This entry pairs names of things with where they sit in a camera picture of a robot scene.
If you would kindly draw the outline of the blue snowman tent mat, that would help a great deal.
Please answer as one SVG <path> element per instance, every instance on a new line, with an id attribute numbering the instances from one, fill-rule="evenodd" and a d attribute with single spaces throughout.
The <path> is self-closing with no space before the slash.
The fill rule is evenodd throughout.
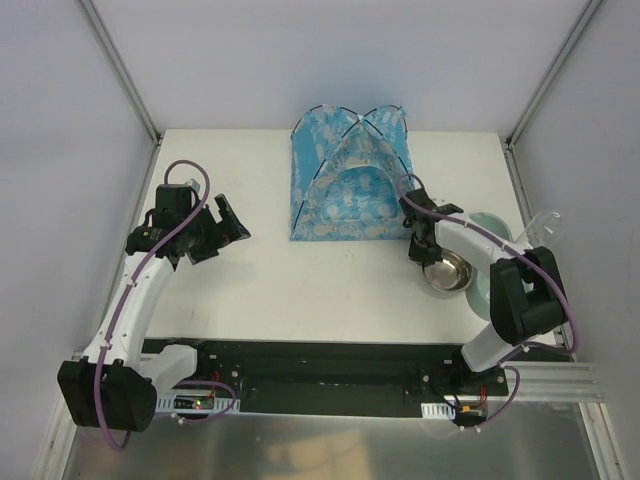
<path id="1" fill-rule="evenodd" d="M 379 168 L 363 166 L 343 171 L 329 183 L 321 213 L 332 223 L 385 221 L 394 218 L 398 209 L 389 178 Z"/>

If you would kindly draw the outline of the clear plastic water bottle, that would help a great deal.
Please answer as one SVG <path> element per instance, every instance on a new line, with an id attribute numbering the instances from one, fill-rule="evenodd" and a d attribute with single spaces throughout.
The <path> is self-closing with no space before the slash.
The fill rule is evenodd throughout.
<path id="1" fill-rule="evenodd" d="M 562 216 L 551 210 L 538 212 L 518 237 L 518 242 L 531 247 L 553 247 L 564 233 Z"/>

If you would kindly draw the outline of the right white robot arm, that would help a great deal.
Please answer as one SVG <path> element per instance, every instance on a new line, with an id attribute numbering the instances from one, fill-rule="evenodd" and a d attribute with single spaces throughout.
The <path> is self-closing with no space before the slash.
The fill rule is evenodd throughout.
<path id="1" fill-rule="evenodd" d="M 525 249 L 473 221 L 454 204 L 436 205 L 423 188 L 403 194 L 409 258 L 427 271 L 453 253 L 489 279 L 489 324 L 455 354 L 452 387 L 473 394 L 489 371 L 527 348 L 571 354 L 537 338 L 573 321 L 559 269 L 546 247 Z"/>

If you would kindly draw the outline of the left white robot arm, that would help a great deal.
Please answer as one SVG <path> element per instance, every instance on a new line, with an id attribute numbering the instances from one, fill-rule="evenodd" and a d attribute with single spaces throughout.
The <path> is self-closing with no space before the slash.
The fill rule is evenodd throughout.
<path id="1" fill-rule="evenodd" d="M 229 244 L 250 238 L 227 198 L 213 213 L 194 183 L 161 184 L 155 205 L 129 235 L 116 295 L 90 344 L 77 360 L 62 363 L 57 381 L 74 423 L 80 427 L 142 432 L 159 397 L 181 381 L 204 387 L 210 363 L 195 348 L 167 346 L 141 359 L 149 325 L 181 259 L 199 264 Z"/>

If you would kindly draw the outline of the green double pet bowl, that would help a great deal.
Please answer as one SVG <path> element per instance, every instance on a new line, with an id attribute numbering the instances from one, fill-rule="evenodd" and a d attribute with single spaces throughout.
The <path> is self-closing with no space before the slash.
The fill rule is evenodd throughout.
<path id="1" fill-rule="evenodd" d="M 473 212 L 470 218 L 495 236 L 512 241 L 509 226 L 498 216 L 489 212 Z M 490 279 L 482 272 L 475 270 L 471 286 L 465 291 L 467 302 L 473 312 L 481 319 L 490 321 Z"/>

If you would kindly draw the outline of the stainless steel bowl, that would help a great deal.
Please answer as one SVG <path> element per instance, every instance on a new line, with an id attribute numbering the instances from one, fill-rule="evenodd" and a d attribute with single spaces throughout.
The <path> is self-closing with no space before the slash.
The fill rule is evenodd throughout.
<path id="1" fill-rule="evenodd" d="M 444 294 L 454 294 L 471 286 L 474 268 L 458 254 L 443 249 L 441 258 L 430 265 L 423 265 L 422 272 L 433 289 Z"/>

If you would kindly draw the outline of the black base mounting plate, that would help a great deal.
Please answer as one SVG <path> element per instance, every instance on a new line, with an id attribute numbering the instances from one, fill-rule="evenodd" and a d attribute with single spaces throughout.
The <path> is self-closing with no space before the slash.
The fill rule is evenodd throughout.
<path id="1" fill-rule="evenodd" d="M 457 344 L 355 344 L 147 338 L 144 358 L 168 345 L 196 349 L 195 380 L 230 386 L 243 413 L 412 418 L 444 396 L 509 395 L 508 374 L 466 377 Z"/>

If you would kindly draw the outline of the aluminium front rail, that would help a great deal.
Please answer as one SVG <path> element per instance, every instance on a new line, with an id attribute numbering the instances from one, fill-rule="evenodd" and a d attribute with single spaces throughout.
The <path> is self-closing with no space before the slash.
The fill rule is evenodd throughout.
<path id="1" fill-rule="evenodd" d="M 150 358 L 144 358 L 142 353 L 141 359 L 144 362 L 149 362 L 155 355 Z M 465 374 L 454 364 L 453 367 L 455 372 L 461 373 L 466 377 L 476 375 Z M 601 397 L 595 373 L 591 366 L 569 362 L 551 352 L 536 353 L 532 360 L 527 360 L 524 356 L 518 356 L 508 361 L 504 367 L 495 367 L 481 374 L 488 374 L 494 369 L 507 372 L 509 391 L 511 388 L 517 387 L 519 389 L 517 396 L 524 401 L 549 399 L 559 402 L 581 402 L 598 401 Z M 235 397 L 232 394 L 232 388 L 218 379 L 201 381 L 193 379 L 192 376 L 193 374 L 171 389 L 203 390 L 212 388 L 216 390 L 221 398 Z M 454 397 L 457 396 L 444 396 L 436 403 Z"/>

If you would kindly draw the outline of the left aluminium frame post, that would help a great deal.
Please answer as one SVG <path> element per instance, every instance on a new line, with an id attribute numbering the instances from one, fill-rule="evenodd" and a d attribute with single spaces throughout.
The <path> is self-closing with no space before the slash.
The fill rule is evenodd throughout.
<path id="1" fill-rule="evenodd" d="M 119 84 L 126 100 L 134 111 L 135 116 L 144 128 L 147 136 L 153 145 L 158 145 L 162 139 L 162 134 L 158 130 L 155 122 L 145 102 L 131 77 L 129 70 L 109 32 L 109 29 L 102 18 L 96 4 L 91 0 L 79 0 L 76 4 L 87 22 L 89 29 L 94 35 L 96 42 L 101 49 L 107 64 L 109 65 L 117 83 Z"/>

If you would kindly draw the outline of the aluminium frame post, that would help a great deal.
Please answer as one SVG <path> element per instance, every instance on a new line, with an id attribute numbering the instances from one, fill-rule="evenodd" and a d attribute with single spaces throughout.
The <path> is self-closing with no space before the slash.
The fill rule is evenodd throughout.
<path id="1" fill-rule="evenodd" d="M 608 4 L 606 0 L 588 0 L 584 3 L 568 33 L 554 54 L 523 112 L 518 117 L 514 127 L 504 137 L 504 145 L 511 150 L 524 134 L 534 115 L 542 106 L 552 86 L 559 78 L 571 59 L 574 51 L 586 36 L 592 23 L 601 10 Z"/>
<path id="2" fill-rule="evenodd" d="M 91 0 L 79 0 L 76 4 L 87 22 L 89 29 L 94 35 L 96 42 L 101 49 L 107 64 L 109 65 L 117 83 L 119 84 L 126 100 L 134 111 L 135 116 L 144 128 L 147 136 L 153 145 L 158 145 L 162 139 L 162 134 L 158 130 L 155 122 L 145 102 L 131 77 L 129 70 L 109 32 L 109 29 L 102 18 L 96 4 Z"/>

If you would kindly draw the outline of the right aluminium frame post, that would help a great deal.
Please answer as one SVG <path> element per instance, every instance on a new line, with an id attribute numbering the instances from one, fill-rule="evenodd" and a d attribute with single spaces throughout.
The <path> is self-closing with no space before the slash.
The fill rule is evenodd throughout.
<path id="1" fill-rule="evenodd" d="M 568 33 L 554 54 L 523 112 L 518 117 L 514 127 L 504 137 L 504 145 L 511 150 L 524 134 L 534 115 L 542 106 L 552 86 L 559 78 L 571 59 L 574 51 L 586 36 L 592 23 L 601 10 L 608 4 L 606 0 L 588 0 L 584 3 Z"/>

